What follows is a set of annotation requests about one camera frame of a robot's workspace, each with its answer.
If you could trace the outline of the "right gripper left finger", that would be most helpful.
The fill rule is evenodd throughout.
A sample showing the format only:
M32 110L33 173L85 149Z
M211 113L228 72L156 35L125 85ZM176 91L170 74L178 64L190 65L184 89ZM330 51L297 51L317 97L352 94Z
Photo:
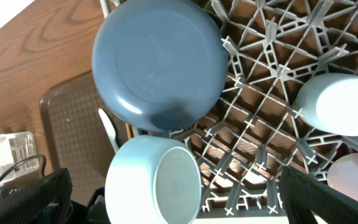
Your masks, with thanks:
M70 172L62 168L0 200L0 223L65 223L71 205Z

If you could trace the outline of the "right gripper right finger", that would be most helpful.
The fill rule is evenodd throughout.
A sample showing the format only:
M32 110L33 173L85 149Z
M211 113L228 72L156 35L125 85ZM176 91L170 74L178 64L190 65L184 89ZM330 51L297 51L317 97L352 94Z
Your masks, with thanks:
M280 197L290 223L358 223L358 201L293 167L284 167L279 181Z

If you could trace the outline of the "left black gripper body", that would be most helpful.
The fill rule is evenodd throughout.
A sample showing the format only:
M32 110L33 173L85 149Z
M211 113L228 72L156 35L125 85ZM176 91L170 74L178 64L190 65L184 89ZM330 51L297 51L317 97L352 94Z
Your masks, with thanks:
M96 189L87 205L72 200L67 224L110 224L104 193L104 187Z

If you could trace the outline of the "pink cup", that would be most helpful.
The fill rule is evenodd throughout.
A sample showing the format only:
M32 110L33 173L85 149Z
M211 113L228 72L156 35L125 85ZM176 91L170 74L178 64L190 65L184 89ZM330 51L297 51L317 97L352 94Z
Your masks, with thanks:
M358 153L348 154L328 169L328 185L358 201Z

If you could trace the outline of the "light blue bowl with rice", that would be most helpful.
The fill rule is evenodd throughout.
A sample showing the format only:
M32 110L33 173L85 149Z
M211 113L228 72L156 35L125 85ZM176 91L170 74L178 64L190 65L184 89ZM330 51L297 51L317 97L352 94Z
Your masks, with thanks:
M142 135L114 156L106 177L111 223L192 223L201 206L201 176L180 141Z

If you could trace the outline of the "light blue plastic knife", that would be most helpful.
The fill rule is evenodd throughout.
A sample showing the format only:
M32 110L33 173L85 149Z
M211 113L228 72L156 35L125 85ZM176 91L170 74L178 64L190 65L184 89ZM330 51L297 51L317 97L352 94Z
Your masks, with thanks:
M119 150L119 146L116 142L117 133L114 128L114 125L111 122L111 120L110 120L109 116L107 115L107 113L105 112L105 110L103 110L102 108L99 108L98 114L99 114L99 117L101 118L102 124L103 124L106 134L108 136L109 142L111 143L114 152L117 153L117 151Z

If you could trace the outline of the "light blue cup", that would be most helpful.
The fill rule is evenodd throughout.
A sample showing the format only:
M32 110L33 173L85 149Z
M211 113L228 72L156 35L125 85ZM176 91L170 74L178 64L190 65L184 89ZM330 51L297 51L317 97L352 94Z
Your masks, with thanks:
M320 131L358 136L358 75L327 73L310 78L293 107L306 124Z

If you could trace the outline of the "dark blue plate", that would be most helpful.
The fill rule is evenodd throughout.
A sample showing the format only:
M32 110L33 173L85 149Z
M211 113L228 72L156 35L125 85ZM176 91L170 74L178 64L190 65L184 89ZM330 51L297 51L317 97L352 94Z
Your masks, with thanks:
M219 27L192 1L128 0L93 44L94 83L121 120L157 133L201 119L224 88L228 54Z

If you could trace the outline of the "wooden chopstick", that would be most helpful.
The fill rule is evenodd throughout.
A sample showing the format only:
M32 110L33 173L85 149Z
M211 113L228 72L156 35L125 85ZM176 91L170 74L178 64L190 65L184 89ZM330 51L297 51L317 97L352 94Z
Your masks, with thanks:
M132 128L128 123L126 123L126 132L127 132L128 139L132 139L133 138Z

